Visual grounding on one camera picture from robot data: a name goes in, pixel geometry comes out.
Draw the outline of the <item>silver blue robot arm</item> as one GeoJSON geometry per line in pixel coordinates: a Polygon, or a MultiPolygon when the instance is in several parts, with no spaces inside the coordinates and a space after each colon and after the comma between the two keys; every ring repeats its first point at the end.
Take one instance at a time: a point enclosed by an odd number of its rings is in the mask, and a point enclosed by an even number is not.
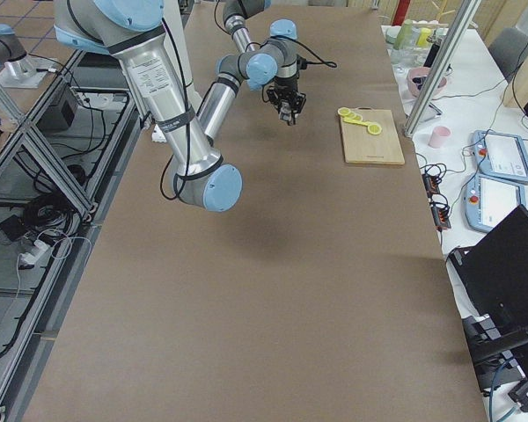
{"type": "Polygon", "coordinates": [[[197,112],[204,134],[213,143],[243,82],[252,90],[264,88],[279,120],[292,126],[302,112],[306,95],[298,89],[301,58],[297,53],[297,27],[289,19],[278,19],[269,37],[252,41],[246,21],[263,12],[269,1],[227,1],[223,9],[224,30],[238,49],[216,65],[216,80],[197,112]]]}
{"type": "Polygon", "coordinates": [[[223,212],[242,191],[239,170],[210,145],[164,47],[161,1],[56,1],[55,33],[75,49],[110,55],[172,148],[171,191],[181,201],[223,212]]]}

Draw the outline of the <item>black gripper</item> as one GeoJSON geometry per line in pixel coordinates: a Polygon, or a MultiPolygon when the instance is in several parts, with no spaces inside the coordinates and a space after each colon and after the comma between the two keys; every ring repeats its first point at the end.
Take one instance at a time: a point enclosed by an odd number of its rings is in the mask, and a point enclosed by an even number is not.
{"type": "Polygon", "coordinates": [[[266,94],[278,112],[279,119],[294,126],[306,101],[306,95],[298,90],[298,77],[275,77],[274,83],[266,89],[266,94]]]}

